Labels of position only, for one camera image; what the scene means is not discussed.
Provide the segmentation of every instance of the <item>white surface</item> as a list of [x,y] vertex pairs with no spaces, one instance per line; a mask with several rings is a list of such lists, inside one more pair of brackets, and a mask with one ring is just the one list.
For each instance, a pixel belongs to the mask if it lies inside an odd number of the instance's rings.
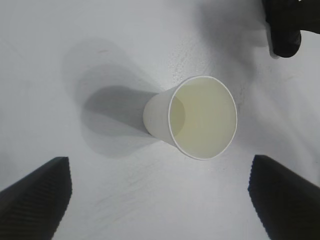
[[[268,239],[247,192],[254,154],[320,184],[320,37],[272,59],[258,2],[0,0],[0,188],[69,156],[55,240]],[[238,107],[212,161],[141,131],[139,91],[193,75]]]

